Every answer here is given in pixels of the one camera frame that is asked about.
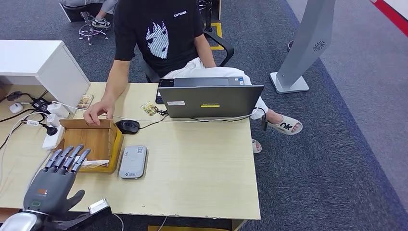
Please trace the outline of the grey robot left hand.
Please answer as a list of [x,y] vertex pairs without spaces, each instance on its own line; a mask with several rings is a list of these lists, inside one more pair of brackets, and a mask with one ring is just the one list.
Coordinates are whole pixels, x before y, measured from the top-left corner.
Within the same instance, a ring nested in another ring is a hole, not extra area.
[[46,215],[59,215],[77,205],[84,190],[68,197],[83,162],[91,149],[83,144],[54,151],[44,168],[30,182],[23,200],[23,209]]

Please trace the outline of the person's right hand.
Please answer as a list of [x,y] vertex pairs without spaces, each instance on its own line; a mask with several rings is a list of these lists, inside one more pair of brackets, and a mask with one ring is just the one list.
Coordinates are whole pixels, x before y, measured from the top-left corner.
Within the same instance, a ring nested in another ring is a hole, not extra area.
[[112,120],[115,104],[109,101],[100,101],[91,105],[84,113],[83,118],[89,125],[100,125],[99,116],[105,114],[106,119]]

